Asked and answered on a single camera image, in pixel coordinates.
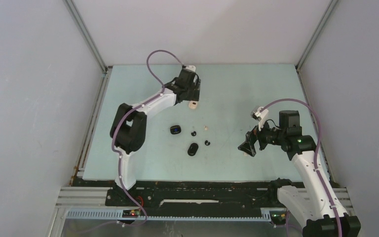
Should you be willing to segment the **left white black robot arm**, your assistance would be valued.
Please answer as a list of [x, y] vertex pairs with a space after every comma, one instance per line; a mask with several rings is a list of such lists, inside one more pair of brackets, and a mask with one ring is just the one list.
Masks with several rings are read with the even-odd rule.
[[136, 168], [132, 155], [142, 148], [147, 124], [163, 110], [183, 101], [199, 101], [201, 80], [196, 66], [183, 66], [179, 75], [162, 86], [161, 90], [145, 101], [134, 105], [119, 105], [110, 130], [111, 149], [118, 154], [118, 168], [115, 183], [121, 189], [117, 199], [123, 205], [132, 205], [136, 192], [131, 189], [136, 184]]

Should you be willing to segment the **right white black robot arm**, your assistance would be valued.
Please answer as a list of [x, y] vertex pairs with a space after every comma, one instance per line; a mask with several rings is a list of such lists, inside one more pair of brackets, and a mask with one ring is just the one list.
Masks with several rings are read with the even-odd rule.
[[238, 149], [252, 157], [256, 155], [255, 143], [260, 150], [267, 145], [276, 145], [283, 150], [300, 174], [308, 199], [300, 195], [290, 180], [277, 179], [267, 193], [273, 206], [282, 204], [297, 219], [304, 237], [356, 237], [361, 223], [350, 216], [336, 196], [329, 179], [322, 172], [322, 163], [316, 151], [316, 143], [310, 135], [302, 134], [298, 111], [284, 110], [279, 113], [279, 126], [270, 127], [268, 110], [258, 107], [251, 112], [258, 121], [245, 135]]

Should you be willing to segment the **beige earbud charging case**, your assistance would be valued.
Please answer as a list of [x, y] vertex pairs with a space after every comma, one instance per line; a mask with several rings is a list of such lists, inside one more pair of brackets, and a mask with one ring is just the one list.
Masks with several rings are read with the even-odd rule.
[[198, 102], [197, 101], [190, 101], [189, 102], [189, 108], [192, 109], [192, 110], [195, 110], [198, 106]]

